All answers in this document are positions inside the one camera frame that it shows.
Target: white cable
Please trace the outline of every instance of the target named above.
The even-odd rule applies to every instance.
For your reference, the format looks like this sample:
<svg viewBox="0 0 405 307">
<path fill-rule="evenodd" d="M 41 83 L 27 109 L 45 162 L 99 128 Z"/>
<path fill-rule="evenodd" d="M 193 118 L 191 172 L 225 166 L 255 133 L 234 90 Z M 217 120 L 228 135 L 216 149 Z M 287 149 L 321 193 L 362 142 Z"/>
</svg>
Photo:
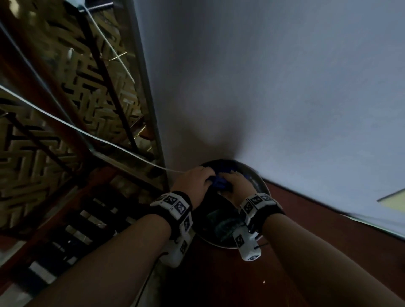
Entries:
<svg viewBox="0 0 405 307">
<path fill-rule="evenodd" d="M 116 144 L 113 144 L 113 143 L 111 143 L 111 142 L 109 142 L 109 141 L 100 139 L 100 138 L 98 138 L 98 137 L 96 137 L 96 136 L 94 136 L 94 135 L 92 135 L 92 134 L 90 134 L 90 133 L 88 133 L 88 132 L 86 132 L 86 131 L 83 131 L 83 130 L 81 130 L 81 129 L 79 129 L 79 128 L 77 128 L 77 127 L 75 127 L 75 126 L 73 126 L 73 125 L 71 125 L 71 124 L 69 124 L 69 123 L 67 123 L 67 122 L 65 122 L 64 120 L 61 120 L 60 118 L 58 118 L 58 117 L 56 117 L 56 116 L 53 116 L 52 114 L 48 113 L 47 111 L 42 110 L 41 108 L 38 108 L 36 105 L 32 104 L 32 103 L 29 102 L 28 100 L 22 98 L 21 96 L 19 96 L 18 94 L 14 93 L 14 92 L 11 91 L 11 90 L 9 90 L 8 88 L 2 86 L 1 84 L 0 84 L 0 88 L 3 89 L 4 91 L 6 91 L 7 93 L 13 95 L 15 98 L 21 100 L 22 102 L 25 102 L 26 104 L 28 104 L 29 106 L 33 107 L 34 109 L 40 111 L 41 113 L 44 113 L 45 115 L 48 115 L 49 117 L 51 117 L 51 118 L 57 120 L 58 122 L 61 122 L 62 124 L 65 124 L 66 126 L 69 126 L 69 127 L 73 128 L 73 129 L 75 129 L 75 130 L 77 130 L 77 131 L 79 131 L 79 132 L 81 132 L 81 133 L 83 133 L 83 134 L 85 134 L 85 135 L 87 135 L 87 136 L 89 136 L 89 137 L 95 139 L 95 140 L 98 140 L 98 141 L 100 141 L 100 142 L 106 143 L 106 144 L 111 145 L 111 146 L 113 146 L 113 147 L 115 147 L 115 148 L 118 148 L 118 149 L 120 149 L 120 150 L 126 152 L 127 154 L 130 154 L 130 155 L 132 155 L 132 156 L 138 158 L 139 160 L 142 160 L 143 162 L 146 162 L 147 164 L 153 165 L 153 166 L 155 166 L 155 167 L 158 167 L 158 168 L 164 169 L 164 170 L 166 170 L 166 171 L 170 171 L 170 172 L 184 173 L 184 172 L 182 172 L 182 171 L 175 171 L 175 170 L 172 170 L 172 169 L 169 169 L 169 168 L 164 168 L 164 167 L 161 167 L 161 166 L 156 165 L 156 164 L 154 164 L 154 163 L 151 163 L 151 162 L 149 162 L 148 160 L 145 160 L 144 158 L 141 158 L 140 156 L 137 156 L 136 154 L 130 152 L 129 150 L 126 150 L 125 148 L 122 148 L 122 147 L 120 147 L 120 146 L 117 146 Z"/>
<path fill-rule="evenodd" d="M 83 5 L 84 10 L 86 11 L 86 13 L 89 15 L 90 19 L 92 20 L 93 24 L 95 25 L 96 29 L 98 30 L 98 32 L 100 33 L 100 35 L 104 38 L 105 42 L 110 46 L 111 50 L 113 51 L 113 53 L 115 54 L 115 56 L 118 58 L 118 60 L 121 62 L 122 67 L 124 67 L 126 73 L 128 74 L 128 76 L 131 78 L 132 82 L 135 84 L 135 80 L 134 78 L 132 78 L 128 68 L 124 65 L 124 63 L 122 62 L 121 58 L 119 57 L 119 55 L 117 54 L 117 52 L 114 50 L 113 46 L 111 46 L 110 42 L 107 40 L 107 38 L 104 36 L 103 32 L 101 32 L 100 28 L 98 27 L 96 21 L 94 20 L 93 16 L 91 15 L 90 11 L 87 9 L 87 7 L 85 5 Z"/>
</svg>

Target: reddish brown floor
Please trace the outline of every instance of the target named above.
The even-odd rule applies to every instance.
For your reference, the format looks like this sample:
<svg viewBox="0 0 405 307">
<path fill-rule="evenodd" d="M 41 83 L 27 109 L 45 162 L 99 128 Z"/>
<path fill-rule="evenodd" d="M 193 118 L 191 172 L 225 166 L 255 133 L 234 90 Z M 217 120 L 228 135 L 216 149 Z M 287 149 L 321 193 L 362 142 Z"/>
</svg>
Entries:
<svg viewBox="0 0 405 307">
<path fill-rule="evenodd" d="M 290 218 L 405 299 L 405 242 L 268 186 Z M 167 305 L 174 301 L 177 306 L 307 306 L 269 245 L 262 247 L 258 260 L 244 262 L 237 250 L 217 248 L 196 237 L 169 282 L 164 296 Z"/>
</svg>

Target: hand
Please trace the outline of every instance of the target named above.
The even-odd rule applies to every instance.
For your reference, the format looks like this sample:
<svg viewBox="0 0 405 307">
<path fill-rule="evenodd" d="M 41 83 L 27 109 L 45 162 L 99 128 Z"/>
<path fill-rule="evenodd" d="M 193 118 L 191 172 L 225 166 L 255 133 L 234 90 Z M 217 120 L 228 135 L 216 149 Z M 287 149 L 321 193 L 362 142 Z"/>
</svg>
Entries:
<svg viewBox="0 0 405 307">
<path fill-rule="evenodd" d="M 253 184 L 247 180 L 241 173 L 231 171 L 228 173 L 220 173 L 220 176 L 225 178 L 232 184 L 233 192 L 224 191 L 221 193 L 223 197 L 228 199 L 237 209 L 239 209 L 246 197 L 257 193 Z"/>
<path fill-rule="evenodd" d="M 208 177 L 215 176 L 211 167 L 198 166 L 180 175 L 170 191 L 184 192 L 190 197 L 191 205 L 195 210 L 203 201 L 211 181 Z"/>
</svg>

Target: white wall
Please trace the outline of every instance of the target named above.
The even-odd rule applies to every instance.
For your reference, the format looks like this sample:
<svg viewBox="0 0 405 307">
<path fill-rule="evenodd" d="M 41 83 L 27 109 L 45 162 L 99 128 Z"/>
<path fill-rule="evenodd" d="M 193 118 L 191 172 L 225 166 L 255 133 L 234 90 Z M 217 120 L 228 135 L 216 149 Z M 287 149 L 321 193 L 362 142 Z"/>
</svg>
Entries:
<svg viewBox="0 0 405 307">
<path fill-rule="evenodd" d="M 404 1 L 134 1 L 168 167 L 235 158 L 405 235 L 377 203 L 405 188 Z"/>
</svg>

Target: person's left hand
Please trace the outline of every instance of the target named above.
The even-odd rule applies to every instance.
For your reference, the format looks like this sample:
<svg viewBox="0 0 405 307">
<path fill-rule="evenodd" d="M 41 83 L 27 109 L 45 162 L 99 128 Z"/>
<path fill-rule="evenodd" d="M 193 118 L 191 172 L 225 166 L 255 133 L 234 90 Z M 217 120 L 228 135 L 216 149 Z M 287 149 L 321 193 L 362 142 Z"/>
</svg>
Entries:
<svg viewBox="0 0 405 307">
<path fill-rule="evenodd" d="M 190 197 L 191 205 L 195 210 L 203 201 L 211 181 L 206 181 L 208 177 L 215 176 L 211 167 L 197 166 L 180 175 L 170 191 L 184 192 Z"/>
</svg>

